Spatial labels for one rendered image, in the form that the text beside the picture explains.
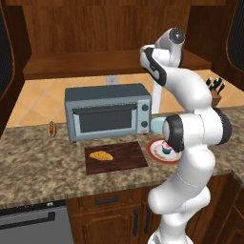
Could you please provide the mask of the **grey dishwasher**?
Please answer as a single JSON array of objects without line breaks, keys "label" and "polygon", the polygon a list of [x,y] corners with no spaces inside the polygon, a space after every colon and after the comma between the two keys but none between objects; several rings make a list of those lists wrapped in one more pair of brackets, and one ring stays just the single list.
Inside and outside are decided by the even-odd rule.
[{"label": "grey dishwasher", "polygon": [[0,244],[74,244],[65,200],[0,210],[0,225],[47,217],[49,212],[55,212],[54,221],[0,230]]}]

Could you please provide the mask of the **red rimmed white plate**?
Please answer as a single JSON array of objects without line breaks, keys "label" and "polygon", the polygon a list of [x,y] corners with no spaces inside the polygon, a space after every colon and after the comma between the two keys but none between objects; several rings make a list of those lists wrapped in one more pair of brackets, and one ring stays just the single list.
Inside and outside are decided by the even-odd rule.
[{"label": "red rimmed white plate", "polygon": [[181,153],[176,152],[171,146],[172,151],[170,154],[164,154],[162,152],[162,142],[165,141],[163,137],[159,137],[156,139],[151,140],[146,147],[146,151],[148,156],[160,163],[160,164],[169,164],[169,165],[175,165],[178,163],[178,161],[181,158]]}]

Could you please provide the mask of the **white wall socket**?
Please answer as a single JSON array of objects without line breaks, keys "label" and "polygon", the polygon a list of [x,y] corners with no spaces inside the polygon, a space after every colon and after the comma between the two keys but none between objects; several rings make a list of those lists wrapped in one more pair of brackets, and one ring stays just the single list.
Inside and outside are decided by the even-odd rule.
[{"label": "white wall socket", "polygon": [[118,84],[118,76],[117,75],[107,75],[106,76],[107,85],[117,85]]}]

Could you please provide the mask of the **grey toaster oven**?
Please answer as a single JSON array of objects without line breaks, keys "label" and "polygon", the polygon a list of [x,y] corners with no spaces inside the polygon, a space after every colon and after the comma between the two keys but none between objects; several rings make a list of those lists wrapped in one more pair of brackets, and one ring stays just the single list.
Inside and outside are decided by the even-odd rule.
[{"label": "grey toaster oven", "polygon": [[[73,109],[84,107],[98,107],[118,104],[137,104],[137,109],[132,112],[132,127],[101,132],[81,132],[79,118]],[[147,111],[142,111],[142,106],[149,106]],[[150,131],[152,98],[143,84],[124,84],[110,86],[95,86],[65,89],[65,112],[69,140],[72,142],[91,140],[106,137],[118,137],[131,134],[147,134]],[[141,123],[148,122],[143,128]]]}]

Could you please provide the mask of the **wooden knife block with knives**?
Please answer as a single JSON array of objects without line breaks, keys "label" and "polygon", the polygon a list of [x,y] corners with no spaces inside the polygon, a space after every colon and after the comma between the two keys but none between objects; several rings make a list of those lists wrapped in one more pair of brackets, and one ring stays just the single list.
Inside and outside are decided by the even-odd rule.
[{"label": "wooden knife block with knives", "polygon": [[208,86],[213,98],[212,106],[216,107],[221,100],[220,93],[224,90],[225,83],[221,77],[215,78],[215,80],[212,80],[212,78],[209,77],[206,81],[206,85]]}]

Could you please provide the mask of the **hot dog in bun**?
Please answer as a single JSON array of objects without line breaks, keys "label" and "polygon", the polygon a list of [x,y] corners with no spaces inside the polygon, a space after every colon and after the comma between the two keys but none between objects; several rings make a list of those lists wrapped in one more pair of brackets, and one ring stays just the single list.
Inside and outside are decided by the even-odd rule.
[{"label": "hot dog in bun", "polygon": [[48,136],[53,138],[56,136],[56,125],[53,121],[51,121],[48,125]]}]

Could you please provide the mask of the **golden croissant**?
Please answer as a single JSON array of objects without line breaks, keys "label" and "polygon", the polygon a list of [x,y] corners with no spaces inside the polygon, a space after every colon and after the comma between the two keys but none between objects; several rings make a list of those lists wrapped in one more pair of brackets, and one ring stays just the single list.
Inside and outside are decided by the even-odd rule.
[{"label": "golden croissant", "polygon": [[112,155],[105,151],[91,152],[90,158],[100,160],[100,161],[113,160]]}]

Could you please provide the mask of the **brown wooden corner cupboard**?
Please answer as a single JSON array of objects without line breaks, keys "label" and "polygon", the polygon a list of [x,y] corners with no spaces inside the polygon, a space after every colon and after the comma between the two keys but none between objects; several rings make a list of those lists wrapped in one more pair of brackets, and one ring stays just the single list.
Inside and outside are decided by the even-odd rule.
[{"label": "brown wooden corner cupboard", "polygon": [[244,183],[234,174],[215,175],[208,183],[211,202],[187,225],[193,244],[244,244]]}]

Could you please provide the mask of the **dark wooden cutting board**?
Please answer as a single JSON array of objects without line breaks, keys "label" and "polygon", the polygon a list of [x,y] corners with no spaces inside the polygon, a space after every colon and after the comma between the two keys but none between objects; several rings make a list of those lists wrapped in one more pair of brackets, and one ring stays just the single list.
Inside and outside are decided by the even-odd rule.
[{"label": "dark wooden cutting board", "polygon": [[[91,153],[103,151],[112,156],[112,160],[97,160],[90,157]],[[85,149],[87,174],[109,173],[147,167],[148,163],[137,141],[87,147]]]}]

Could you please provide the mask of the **wall cabinet door dark glass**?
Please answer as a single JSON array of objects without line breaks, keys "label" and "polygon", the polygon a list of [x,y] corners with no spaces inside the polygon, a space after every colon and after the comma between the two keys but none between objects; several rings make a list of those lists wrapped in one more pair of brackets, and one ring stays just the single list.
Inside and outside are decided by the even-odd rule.
[{"label": "wall cabinet door dark glass", "polygon": [[30,57],[23,8],[0,0],[0,137],[24,86],[23,70]]},{"label": "wall cabinet door dark glass", "polygon": [[213,71],[244,92],[244,0],[227,0]]}]

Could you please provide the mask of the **pink frosted cupcake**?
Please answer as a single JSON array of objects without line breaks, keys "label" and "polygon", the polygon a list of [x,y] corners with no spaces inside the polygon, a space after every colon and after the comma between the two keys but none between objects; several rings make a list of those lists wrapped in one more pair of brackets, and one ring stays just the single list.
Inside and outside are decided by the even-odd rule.
[{"label": "pink frosted cupcake", "polygon": [[166,141],[162,142],[162,152],[164,154],[170,154],[172,151],[172,148],[168,145]]}]

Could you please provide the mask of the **brown wooden cupboard door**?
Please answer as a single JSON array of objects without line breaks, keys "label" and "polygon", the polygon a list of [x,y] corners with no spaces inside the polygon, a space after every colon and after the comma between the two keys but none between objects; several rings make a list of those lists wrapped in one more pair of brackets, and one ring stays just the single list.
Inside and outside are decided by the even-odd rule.
[{"label": "brown wooden cupboard door", "polygon": [[142,204],[143,207],[143,216],[142,216],[142,229],[141,229],[141,238],[140,238],[140,244],[148,244],[148,240],[151,237],[151,235],[157,230],[159,224],[160,224],[160,218],[161,216],[155,213],[151,213],[151,220],[150,220],[150,227],[149,227],[149,233],[144,233],[144,227],[146,223],[146,210],[147,207],[149,207],[148,204]]},{"label": "brown wooden cupboard door", "polygon": [[[133,236],[134,213],[139,211],[137,236]],[[141,207],[113,208],[71,217],[74,244],[137,244]]]}]

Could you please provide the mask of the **brown wooden wall cabinet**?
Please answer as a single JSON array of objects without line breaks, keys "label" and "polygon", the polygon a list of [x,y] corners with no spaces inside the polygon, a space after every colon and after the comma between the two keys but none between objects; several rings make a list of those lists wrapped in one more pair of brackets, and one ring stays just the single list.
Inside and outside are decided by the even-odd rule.
[{"label": "brown wooden wall cabinet", "polygon": [[28,80],[140,73],[139,49],[171,27],[187,27],[190,8],[227,0],[5,0],[24,11]]}]

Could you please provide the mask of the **toaster oven glass door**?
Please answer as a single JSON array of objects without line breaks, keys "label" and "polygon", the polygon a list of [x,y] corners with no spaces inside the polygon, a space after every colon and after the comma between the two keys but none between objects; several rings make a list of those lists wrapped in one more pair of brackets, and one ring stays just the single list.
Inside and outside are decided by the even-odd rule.
[{"label": "toaster oven glass door", "polygon": [[89,114],[76,114],[79,118],[81,132],[101,132],[132,127],[132,112],[98,112]]}]

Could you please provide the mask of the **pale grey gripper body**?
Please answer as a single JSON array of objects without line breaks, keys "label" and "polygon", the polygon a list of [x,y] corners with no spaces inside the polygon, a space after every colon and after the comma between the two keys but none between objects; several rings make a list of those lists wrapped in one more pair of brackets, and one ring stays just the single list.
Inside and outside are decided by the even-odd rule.
[{"label": "pale grey gripper body", "polygon": [[157,134],[162,134],[163,123],[165,117],[156,117],[151,120],[151,131]]}]

